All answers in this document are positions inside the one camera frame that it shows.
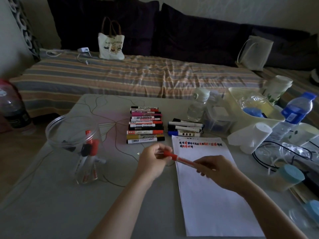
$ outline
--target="yellow marker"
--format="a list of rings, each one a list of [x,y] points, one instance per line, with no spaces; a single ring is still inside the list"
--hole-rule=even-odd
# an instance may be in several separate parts
[[[163,137],[163,134],[156,134],[156,135],[152,135],[152,134],[137,134],[137,135],[126,135],[126,139],[130,140],[130,139],[141,139],[141,138],[158,138],[158,137]]]

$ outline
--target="hand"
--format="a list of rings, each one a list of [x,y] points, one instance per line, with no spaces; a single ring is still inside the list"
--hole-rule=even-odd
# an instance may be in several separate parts
[[[166,163],[172,159],[172,157],[164,158],[163,154],[158,154],[164,150],[173,151],[171,147],[162,143],[156,143],[144,148],[140,155],[135,175],[137,177],[145,177],[150,182],[160,176]]]
[[[205,156],[194,161],[202,176],[212,179],[220,187],[240,193],[250,180],[224,156]]]

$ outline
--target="patterned curtain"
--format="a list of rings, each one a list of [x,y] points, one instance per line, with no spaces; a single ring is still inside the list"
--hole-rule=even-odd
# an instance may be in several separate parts
[[[41,44],[38,42],[35,36],[33,36],[32,29],[29,20],[26,18],[24,8],[21,0],[8,0],[12,14],[21,30],[26,45],[31,51],[35,61],[40,60],[39,48]]]

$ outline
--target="striped bedsheet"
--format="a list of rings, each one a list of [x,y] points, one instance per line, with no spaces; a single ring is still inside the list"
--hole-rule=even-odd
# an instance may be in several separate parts
[[[256,71],[256,74],[266,80],[276,75],[286,76],[293,80],[293,85],[282,95],[279,105],[285,107],[293,98],[299,97],[305,91],[314,93],[317,98],[314,101],[312,111],[305,117],[302,122],[309,123],[319,128],[319,87],[310,83],[310,71],[298,71],[280,68],[265,67],[263,72]]]
[[[264,79],[245,68],[125,56],[124,60],[82,57],[77,52],[58,57],[41,50],[41,61],[10,79],[31,117],[67,113],[83,94],[189,99],[196,87],[223,94],[228,87],[259,90]]]

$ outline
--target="marker stack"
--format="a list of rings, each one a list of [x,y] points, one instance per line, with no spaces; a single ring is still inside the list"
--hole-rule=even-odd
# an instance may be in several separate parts
[[[126,143],[165,141],[162,113],[158,107],[131,106]]]
[[[167,127],[170,136],[200,137],[203,133],[204,124],[174,118],[173,121],[168,122]]]

